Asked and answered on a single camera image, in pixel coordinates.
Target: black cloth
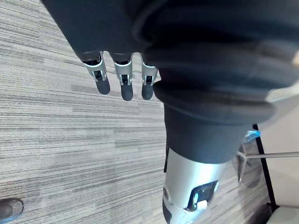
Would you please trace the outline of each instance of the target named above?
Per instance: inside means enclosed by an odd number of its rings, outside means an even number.
[[[159,68],[167,145],[205,163],[231,159],[268,119],[272,89],[292,85],[296,0],[43,0],[78,57],[142,52]]]

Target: gray shoe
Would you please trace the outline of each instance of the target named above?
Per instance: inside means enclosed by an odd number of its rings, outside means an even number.
[[[0,200],[0,224],[16,219],[24,210],[24,203],[17,198]]]

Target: black fingertip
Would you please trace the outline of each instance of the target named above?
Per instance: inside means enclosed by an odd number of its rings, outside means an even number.
[[[150,84],[142,85],[141,95],[143,99],[145,100],[151,99],[153,96],[153,92],[154,92],[153,86],[151,86]]]
[[[107,95],[110,92],[110,84],[109,84],[109,80],[108,77],[106,77],[106,80],[98,80],[97,82],[95,82],[98,88],[98,91],[103,94],[103,95]]]
[[[125,101],[130,101],[133,98],[133,87],[131,85],[121,85],[121,96]]]

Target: silver metal casing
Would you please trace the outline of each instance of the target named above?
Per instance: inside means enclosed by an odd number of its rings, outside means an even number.
[[[163,203],[171,218],[165,217],[168,224],[189,224],[196,221],[206,209],[208,202],[200,201],[195,211],[189,211],[192,190],[198,186],[219,180],[227,163],[206,164],[189,160],[171,148],[168,152],[167,170],[164,185]]]
[[[132,77],[133,77],[133,66],[132,60],[127,64],[118,64],[114,62],[116,75],[120,81],[120,84],[123,85],[122,75],[128,76],[128,85],[132,84]]]
[[[87,68],[89,74],[94,78],[94,80],[97,82],[97,78],[95,77],[94,72],[95,71],[100,71],[103,81],[106,81],[107,79],[107,69],[106,69],[106,65],[105,65],[105,61],[103,58],[103,52],[100,52],[100,56],[101,56],[101,61],[97,64],[97,65],[88,65],[84,63],[84,66]]]
[[[157,77],[158,69],[155,66],[149,66],[144,63],[142,60],[142,84],[146,85],[146,76],[152,76],[151,86],[155,83]]]

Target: gray carpet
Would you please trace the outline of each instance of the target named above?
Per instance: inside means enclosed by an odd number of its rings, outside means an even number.
[[[107,96],[38,0],[0,1],[0,198],[25,202],[12,224],[165,223],[163,105],[142,99],[137,54],[130,102],[104,57]],[[239,187],[231,163],[200,223],[249,223],[268,201],[249,176]]]

